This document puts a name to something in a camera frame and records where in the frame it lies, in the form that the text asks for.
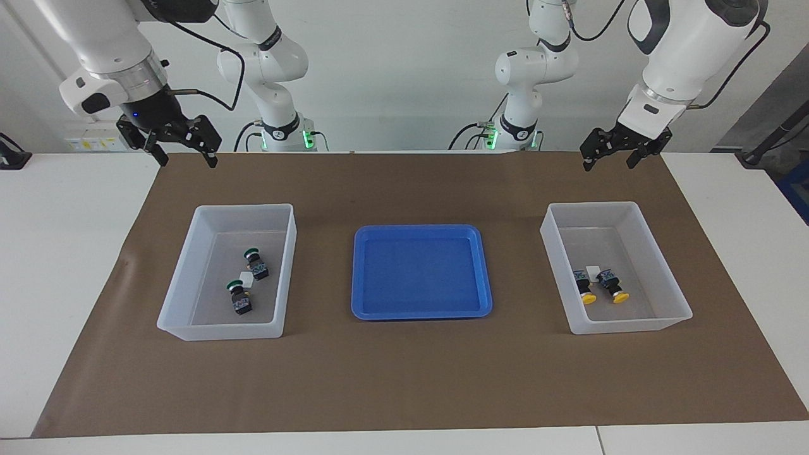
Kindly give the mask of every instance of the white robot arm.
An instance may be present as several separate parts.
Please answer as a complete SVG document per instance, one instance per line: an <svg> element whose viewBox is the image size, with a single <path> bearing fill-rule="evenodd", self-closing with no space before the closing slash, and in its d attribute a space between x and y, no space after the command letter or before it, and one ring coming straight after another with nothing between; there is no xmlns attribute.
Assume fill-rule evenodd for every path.
<svg viewBox="0 0 809 455"><path fill-rule="evenodd" d="M236 45L244 56L244 84L261 114L265 150L304 151L316 146L314 123L295 110L290 92L280 85L301 79L309 68L303 48L275 22L266 0L222 0L236 33L252 44ZM219 72L230 83L239 81L240 62L220 53Z"/></svg>
<svg viewBox="0 0 809 455"><path fill-rule="evenodd" d="M508 87L508 97L505 111L495 121L496 130L485 144L491 149L531 147L542 107L536 86L569 79L578 68L578 52L570 45L561 0L534 0L529 25L539 37L537 46L503 53L496 64L495 74Z"/></svg>
<svg viewBox="0 0 809 455"><path fill-rule="evenodd" d="M120 106L117 126L133 149L160 165L168 162L157 142L178 142L216 166L222 142L205 116L189 120L170 93L166 61L155 56L138 31L147 11L163 22L205 22L216 10L211 0L35 0L57 34L73 49L80 68L59 87L68 107L81 116Z"/></svg>
<svg viewBox="0 0 809 455"><path fill-rule="evenodd" d="M615 127L596 128L582 144L584 168L621 150L634 150L630 168L659 154L671 139L668 126L727 64L765 10L765 0L637 0L629 34L649 64Z"/></svg>

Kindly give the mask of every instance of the translucent plastic bin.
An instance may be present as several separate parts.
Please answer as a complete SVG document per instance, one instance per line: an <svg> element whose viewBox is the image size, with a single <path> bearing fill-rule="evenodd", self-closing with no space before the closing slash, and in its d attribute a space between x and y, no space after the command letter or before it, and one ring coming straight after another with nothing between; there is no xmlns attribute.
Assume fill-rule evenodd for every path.
<svg viewBox="0 0 809 455"><path fill-rule="evenodd" d="M158 328L185 341L280 337L297 233L289 204L198 207ZM254 282L253 310L239 316L225 286L247 269L250 248L259 249L269 277Z"/></svg>
<svg viewBox="0 0 809 455"><path fill-rule="evenodd" d="M660 330L692 317L691 308L634 202L551 204L540 229L574 334ZM623 304L598 283L582 302L573 270L612 269L631 296Z"/></svg>

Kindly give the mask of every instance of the table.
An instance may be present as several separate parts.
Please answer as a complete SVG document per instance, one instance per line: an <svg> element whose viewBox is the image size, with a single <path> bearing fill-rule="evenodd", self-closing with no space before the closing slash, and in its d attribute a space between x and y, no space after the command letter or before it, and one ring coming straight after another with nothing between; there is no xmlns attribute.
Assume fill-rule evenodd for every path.
<svg viewBox="0 0 809 455"><path fill-rule="evenodd" d="M804 403L807 227L732 155L664 154ZM0 173L0 437L27 437L154 180L149 156L37 155ZM809 422L3 440L2 453L805 453Z"/></svg>

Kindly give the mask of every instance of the brown paper mat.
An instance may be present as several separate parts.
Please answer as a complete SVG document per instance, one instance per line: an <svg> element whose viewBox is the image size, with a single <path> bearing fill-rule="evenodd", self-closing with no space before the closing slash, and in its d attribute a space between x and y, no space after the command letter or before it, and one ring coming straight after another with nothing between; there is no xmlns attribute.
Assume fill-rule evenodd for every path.
<svg viewBox="0 0 809 455"><path fill-rule="evenodd" d="M539 227L550 202L635 201L694 317L569 332ZM194 209L290 202L283 338L182 342L155 322ZM470 223L493 293L481 320L361 322L354 233ZM129 233L35 437L809 419L660 158L589 174L578 154L172 155Z"/></svg>

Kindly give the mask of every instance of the blue box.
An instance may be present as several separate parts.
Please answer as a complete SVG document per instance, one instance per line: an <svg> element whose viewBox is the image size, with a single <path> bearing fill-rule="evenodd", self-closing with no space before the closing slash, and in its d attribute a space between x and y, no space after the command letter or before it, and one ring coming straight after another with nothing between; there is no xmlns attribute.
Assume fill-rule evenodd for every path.
<svg viewBox="0 0 809 455"><path fill-rule="evenodd" d="M354 237L351 311L364 321L488 315L480 232L466 224L362 227Z"/></svg>

